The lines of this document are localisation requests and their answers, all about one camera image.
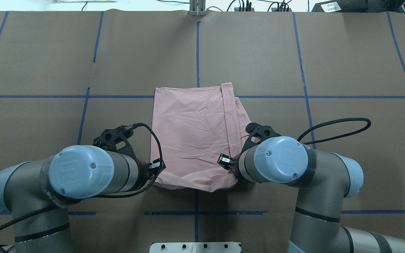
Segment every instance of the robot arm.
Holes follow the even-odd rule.
[[[45,160],[0,172],[0,210],[12,211],[14,219],[46,211],[14,225],[17,253],[72,253],[70,205],[89,197],[135,191],[156,178],[165,168],[162,157],[154,163],[141,162],[127,141],[140,125],[107,129],[94,146],[70,146]],[[117,149],[122,141],[125,146]]]
[[[218,163],[243,181],[299,188],[289,253],[405,253],[405,240],[340,226],[343,198],[357,195],[364,181],[356,161],[312,149],[269,126],[251,123],[246,131],[241,154],[221,154]]]

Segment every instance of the pink cloth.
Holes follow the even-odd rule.
[[[156,88],[152,129],[167,168],[156,185],[208,192],[230,188],[234,175],[217,164],[220,153],[235,156],[249,136],[251,121],[233,94],[232,83],[207,88]],[[151,138],[151,159],[159,157]]]

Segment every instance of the white wall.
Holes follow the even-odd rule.
[[[310,9],[318,2],[325,0],[310,0]],[[225,11],[228,8],[231,0],[206,0],[206,7],[217,6]],[[50,3],[48,0],[0,0],[0,11],[80,11],[84,6],[85,1],[81,3]],[[255,11],[266,11],[270,3],[253,0],[252,7]],[[306,12],[307,0],[292,0],[289,3],[293,11]],[[232,5],[238,7],[238,0]],[[188,5],[176,3],[163,3],[156,0],[118,0],[115,3],[105,2],[90,2],[84,10],[86,11],[102,11],[111,8],[130,11],[169,11],[169,10],[188,10]]]

